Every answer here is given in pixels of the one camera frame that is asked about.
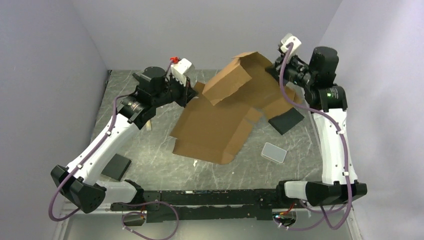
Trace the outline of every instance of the cardboard box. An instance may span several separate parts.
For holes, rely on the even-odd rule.
[[[170,133],[176,138],[173,153],[217,164],[230,163],[242,149],[253,125],[263,115],[243,102],[213,106],[203,95],[205,85],[196,83],[192,99]]]
[[[188,103],[170,134],[176,138],[173,153],[228,164],[263,113],[280,134],[300,122],[303,116],[284,100],[278,82],[265,71],[271,65],[258,52],[246,52],[207,84],[196,83],[198,98]],[[290,88],[285,91],[301,101]]]

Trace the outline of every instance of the clear plastic container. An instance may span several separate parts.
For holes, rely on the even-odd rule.
[[[287,151],[269,142],[265,143],[260,155],[277,164],[282,164],[286,158]]]

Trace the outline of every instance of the gray wall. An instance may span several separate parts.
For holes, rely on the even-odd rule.
[[[382,0],[343,1],[321,41],[339,52],[366,240],[424,236],[423,42],[424,2]]]
[[[106,76],[70,1],[1,0],[0,239],[51,238],[50,171],[89,143]]]
[[[230,58],[259,51],[272,61],[288,32],[309,59],[341,0],[73,0],[106,66],[138,70],[169,57],[197,69],[221,69]]]

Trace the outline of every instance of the cardboard flap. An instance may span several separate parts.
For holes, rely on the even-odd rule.
[[[294,100],[296,97],[295,91],[288,87],[284,87],[285,92],[289,99]],[[290,110],[293,106],[288,103],[282,94],[280,94],[279,98],[270,102],[268,105],[262,108],[263,113],[265,114],[266,119],[270,120],[273,117],[279,116],[288,110]]]
[[[240,66],[238,60],[234,59],[206,83],[202,94],[215,106],[223,99],[235,93],[251,79],[251,76]]]
[[[230,155],[236,155],[242,149],[251,134],[252,129],[253,125],[250,122],[243,120],[238,125],[232,138],[229,140],[224,152],[229,153]]]
[[[253,107],[247,112],[246,116],[244,117],[246,120],[257,123],[259,119],[261,119],[263,113],[254,109]]]
[[[239,55],[233,56],[232,58],[244,60],[246,59],[246,57],[249,57],[249,59],[253,60],[255,63],[259,64],[263,68],[267,68],[273,64],[270,60],[268,60],[268,58],[264,57],[257,51],[243,52]]]

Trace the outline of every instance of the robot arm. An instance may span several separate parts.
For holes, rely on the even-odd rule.
[[[339,63],[337,51],[329,47],[316,47],[309,64],[302,61],[296,51],[302,44],[299,39],[287,34],[278,45],[281,53],[273,66],[266,69],[277,81],[283,60],[288,52],[288,44],[292,44],[283,70],[283,83],[291,82],[304,90],[309,107],[314,110],[312,119],[318,133],[322,155],[322,178],[320,182],[289,180],[281,181],[277,186],[281,199],[293,201],[301,199],[312,206],[345,204],[348,200],[347,186],[352,187],[352,199],[367,193],[367,186],[358,182],[351,162],[347,138],[347,100],[344,89],[334,84],[336,68]],[[325,113],[335,120],[336,126],[319,113]],[[343,134],[347,144],[347,152],[339,134]],[[345,154],[348,156],[348,171],[345,170]]]
[[[194,69],[191,62],[183,58],[170,68],[169,78],[160,67],[148,67],[141,75],[133,74],[139,84],[134,93],[127,95],[116,107],[101,133],[66,167],[57,165],[51,171],[60,193],[84,213],[104,203],[145,202],[144,190],[136,183],[130,180],[104,182],[99,181],[99,177],[117,151],[156,115],[156,108],[172,102],[185,107],[197,95],[187,77]]]

